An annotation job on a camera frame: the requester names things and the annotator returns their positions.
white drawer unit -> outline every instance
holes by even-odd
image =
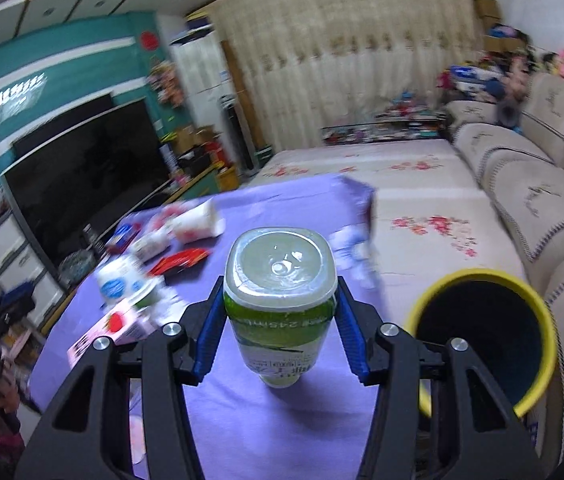
[[[27,281],[35,284],[36,304],[27,317],[39,326],[47,313],[64,299],[64,291],[28,244],[16,219],[5,214],[0,218],[0,286],[7,292]]]

white wall stripe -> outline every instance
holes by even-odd
[[[7,75],[0,78],[0,90],[11,83],[16,83],[24,79],[25,77],[33,74],[34,72],[39,72],[50,66],[54,66],[65,61],[70,61],[72,59],[78,59],[79,57],[90,56],[91,54],[97,54],[99,52],[106,52],[107,50],[115,50],[117,48],[124,48],[126,46],[131,46],[136,43],[135,38],[120,38],[118,40],[108,40],[101,41],[99,43],[92,43],[85,46],[79,46],[77,48],[72,48],[70,50],[65,50],[64,52],[59,52],[58,54],[53,54],[52,56],[43,57],[43,59],[38,59],[33,63],[29,63],[14,72],[8,73]]]
[[[22,126],[19,130],[13,132],[10,136],[2,139],[0,141],[0,157],[4,155],[11,149],[11,144],[19,137],[24,134],[29,133],[31,130],[40,126],[40,124],[46,123],[47,121],[53,119],[54,117],[58,116],[59,114],[64,113],[71,108],[75,108],[85,102],[88,102],[96,97],[101,97],[106,94],[113,94],[114,96],[123,94],[125,92],[130,92],[131,90],[137,90],[138,88],[142,88],[146,83],[145,78],[138,77],[136,79],[131,79],[129,81],[124,81],[123,83],[119,83],[117,85],[110,86],[108,88],[103,88],[102,90],[98,90],[97,92],[93,92],[91,94],[85,95],[84,97],[80,97],[75,101],[71,101],[55,110],[38,117],[35,121],[31,121],[29,124]]]

yellow trash can rim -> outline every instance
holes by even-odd
[[[530,285],[501,270],[480,268],[458,270],[437,280],[420,296],[409,314],[404,329],[415,337],[424,310],[437,294],[451,285],[475,280],[498,283],[513,290],[526,302],[536,315],[540,328],[540,338],[542,339],[542,358],[540,359],[540,368],[531,387],[526,394],[524,394],[524,397],[520,399],[520,402],[514,406],[516,415],[522,417],[529,412],[546,391],[551,376],[553,375],[557,359],[556,332],[553,316],[544,303],[544,300]],[[422,410],[425,415],[431,416],[431,396],[422,384],[420,384],[420,410]]]

bucket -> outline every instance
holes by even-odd
[[[404,329],[437,344],[465,339],[520,417],[540,399],[555,368],[549,309],[529,285],[498,270],[463,269],[440,279],[419,298]],[[431,415],[422,383],[420,409]]]

bed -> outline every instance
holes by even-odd
[[[491,201],[442,139],[292,150],[275,155],[250,186],[341,173],[376,189],[371,261],[386,321],[403,325],[418,296],[467,267],[526,280]]]

